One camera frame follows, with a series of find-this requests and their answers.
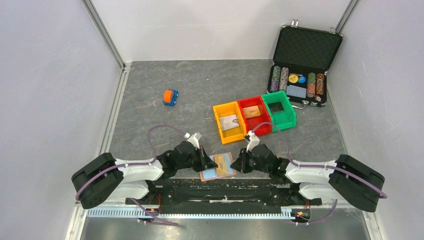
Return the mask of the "tan leather card holder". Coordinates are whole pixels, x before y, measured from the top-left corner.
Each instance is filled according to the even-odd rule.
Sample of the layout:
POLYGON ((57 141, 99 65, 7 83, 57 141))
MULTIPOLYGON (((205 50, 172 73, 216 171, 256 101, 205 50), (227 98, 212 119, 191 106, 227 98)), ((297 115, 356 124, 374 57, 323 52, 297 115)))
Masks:
POLYGON ((231 164, 234 162, 231 152, 214 154, 209 157, 217 164, 217 167, 202 171, 200 173, 200 180, 202 182, 233 177, 237 174, 237 171, 231 168, 231 164))

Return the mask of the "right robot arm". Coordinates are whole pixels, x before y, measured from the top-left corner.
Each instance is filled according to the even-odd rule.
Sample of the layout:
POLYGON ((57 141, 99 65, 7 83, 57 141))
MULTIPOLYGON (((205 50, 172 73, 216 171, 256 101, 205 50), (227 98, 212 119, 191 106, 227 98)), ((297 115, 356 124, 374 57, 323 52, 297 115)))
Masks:
POLYGON ((387 198, 383 192, 385 177, 347 154, 325 162, 301 162, 278 157, 265 144, 259 144, 251 150, 241 149, 230 167, 240 173, 267 173, 279 184, 297 184, 288 191, 295 204, 313 199, 343 200, 374 213, 379 200, 387 198))

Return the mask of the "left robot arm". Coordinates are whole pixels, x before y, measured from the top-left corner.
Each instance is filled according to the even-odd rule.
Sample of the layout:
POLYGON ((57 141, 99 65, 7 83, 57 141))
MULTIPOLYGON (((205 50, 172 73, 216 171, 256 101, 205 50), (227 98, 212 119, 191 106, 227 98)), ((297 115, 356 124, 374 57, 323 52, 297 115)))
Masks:
POLYGON ((202 145, 182 141, 174 149, 148 160, 122 160, 110 152, 103 153, 75 172, 71 182, 75 199, 84 209, 122 198, 151 204, 157 198, 157 190, 150 186, 152 182, 169 179, 182 169, 202 172, 217 167, 202 145))

